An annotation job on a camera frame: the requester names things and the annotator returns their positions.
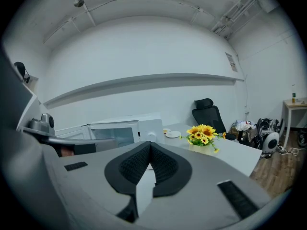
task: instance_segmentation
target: flower pot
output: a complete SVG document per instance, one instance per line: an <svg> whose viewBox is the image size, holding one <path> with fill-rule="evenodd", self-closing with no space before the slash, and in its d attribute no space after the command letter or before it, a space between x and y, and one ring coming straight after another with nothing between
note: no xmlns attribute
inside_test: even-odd
<svg viewBox="0 0 307 230"><path fill-rule="evenodd" d="M194 151L194 152L199 152L205 155L210 155L210 156L216 156L217 154L214 152L214 147L211 144L208 144L202 147L190 144L189 150Z"/></svg>

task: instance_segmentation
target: plate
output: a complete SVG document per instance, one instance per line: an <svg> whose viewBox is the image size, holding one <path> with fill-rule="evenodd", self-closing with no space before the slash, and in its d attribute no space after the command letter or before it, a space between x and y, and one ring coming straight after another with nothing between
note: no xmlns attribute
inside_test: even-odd
<svg viewBox="0 0 307 230"><path fill-rule="evenodd" d="M171 131L169 128L164 128L164 129L163 129L163 133L164 133L164 134L168 133L169 131Z"/></svg>
<svg viewBox="0 0 307 230"><path fill-rule="evenodd" d="M170 131L165 134L165 136L168 138L176 138L179 137L180 135L181 133L179 131Z"/></svg>

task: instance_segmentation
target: white table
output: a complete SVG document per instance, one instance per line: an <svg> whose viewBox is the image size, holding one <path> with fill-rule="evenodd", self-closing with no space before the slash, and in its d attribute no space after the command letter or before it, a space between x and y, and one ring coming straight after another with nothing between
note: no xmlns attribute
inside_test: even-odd
<svg viewBox="0 0 307 230"><path fill-rule="evenodd" d="M300 98L300 102L294 102L292 103L292 100L284 100L283 103L285 107L288 109L288 122L287 122L287 132L286 132L286 138L284 139L284 144L283 147L286 148L288 138L289 138L289 133L290 133L290 125L291 125L291 115L292 111L294 110L306 110L307 109L307 98Z"/></svg>
<svg viewBox="0 0 307 230"><path fill-rule="evenodd" d="M181 135L186 136L188 135L187 130L191 127L185 124L174 124L165 126L164 128L177 130L181 132ZM247 176L250 176L250 174L253 172L262 153L261 150L230 140L219 139L214 143L215 146L220 149L215 157L223 160ZM165 137L165 144L187 150L189 149L189 143L185 139L180 140L179 138Z"/></svg>

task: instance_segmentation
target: flower bouquet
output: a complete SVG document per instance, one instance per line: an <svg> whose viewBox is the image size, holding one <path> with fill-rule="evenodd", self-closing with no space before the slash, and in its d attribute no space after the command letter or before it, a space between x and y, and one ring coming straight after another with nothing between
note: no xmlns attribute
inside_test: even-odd
<svg viewBox="0 0 307 230"><path fill-rule="evenodd" d="M193 126L192 129L188 129L188 136L180 136L179 138L187 139L188 143L194 146L200 147L197 152L202 153L201 147L209 146L214 148L214 153L219 151L218 148L215 147L214 140L219 138L226 139L226 133L224 132L222 135L219 135L215 132L215 129L209 125L198 125Z"/></svg>

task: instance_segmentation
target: white microwave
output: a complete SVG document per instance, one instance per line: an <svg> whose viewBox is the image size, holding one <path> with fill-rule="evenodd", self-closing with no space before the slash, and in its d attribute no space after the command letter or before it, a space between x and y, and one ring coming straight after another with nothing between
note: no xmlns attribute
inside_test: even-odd
<svg viewBox="0 0 307 230"><path fill-rule="evenodd" d="M119 147L139 141L164 143L159 113L110 118L82 126L57 130L58 138L115 139Z"/></svg>

